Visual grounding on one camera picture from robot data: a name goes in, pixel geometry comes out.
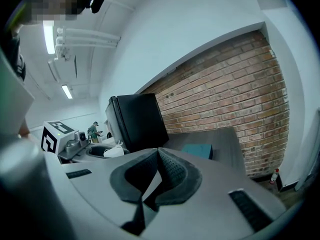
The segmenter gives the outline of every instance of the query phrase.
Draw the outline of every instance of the teal box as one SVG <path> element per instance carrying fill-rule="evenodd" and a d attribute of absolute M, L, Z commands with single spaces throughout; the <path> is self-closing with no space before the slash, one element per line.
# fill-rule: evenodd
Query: teal box
<path fill-rule="evenodd" d="M 182 152 L 205 159 L 212 159 L 213 157 L 212 145 L 209 144 L 186 144 L 184 145 Z"/>

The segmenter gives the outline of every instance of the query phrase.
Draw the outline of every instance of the ceiling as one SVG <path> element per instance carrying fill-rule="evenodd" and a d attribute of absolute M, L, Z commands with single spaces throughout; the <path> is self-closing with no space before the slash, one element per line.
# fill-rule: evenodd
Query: ceiling
<path fill-rule="evenodd" d="M 54 40 L 58 27 L 100 31 L 121 37 L 124 28 L 142 0 L 105 0 L 96 14 L 89 9 L 77 16 L 76 20 L 54 21 Z M 56 57 L 48 54 L 42 24 L 24 26 L 20 31 L 21 54 L 26 63 L 25 86 L 35 100 L 67 99 L 61 85 L 67 84 L 74 99 L 97 97 L 100 93 L 104 71 L 116 49 L 99 47 L 72 47 L 76 55 L 77 77 L 55 81 L 48 59 Z"/>

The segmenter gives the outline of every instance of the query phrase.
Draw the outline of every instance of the brick wall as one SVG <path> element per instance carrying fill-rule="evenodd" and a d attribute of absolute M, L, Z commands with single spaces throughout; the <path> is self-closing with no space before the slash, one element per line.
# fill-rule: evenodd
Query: brick wall
<path fill-rule="evenodd" d="M 234 127 L 250 177 L 269 174 L 283 160 L 289 129 L 286 86 L 260 32 L 198 54 L 143 93 L 156 94 L 168 133 Z"/>

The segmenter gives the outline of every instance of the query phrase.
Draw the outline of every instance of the gray table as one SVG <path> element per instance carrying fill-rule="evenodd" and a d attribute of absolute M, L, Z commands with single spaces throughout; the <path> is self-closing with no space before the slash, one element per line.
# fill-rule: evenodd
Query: gray table
<path fill-rule="evenodd" d="M 246 174 L 243 154 L 233 127 L 169 134 L 169 141 L 163 147 L 181 151 L 186 144 L 211 144 L 212 160 Z"/>

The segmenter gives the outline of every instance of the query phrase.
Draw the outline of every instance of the mini fridge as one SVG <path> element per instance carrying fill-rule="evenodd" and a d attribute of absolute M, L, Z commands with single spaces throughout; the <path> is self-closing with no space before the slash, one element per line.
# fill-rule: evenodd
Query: mini fridge
<path fill-rule="evenodd" d="M 112 96 L 105 114 L 115 142 L 131 153 L 169 140 L 154 93 Z"/>

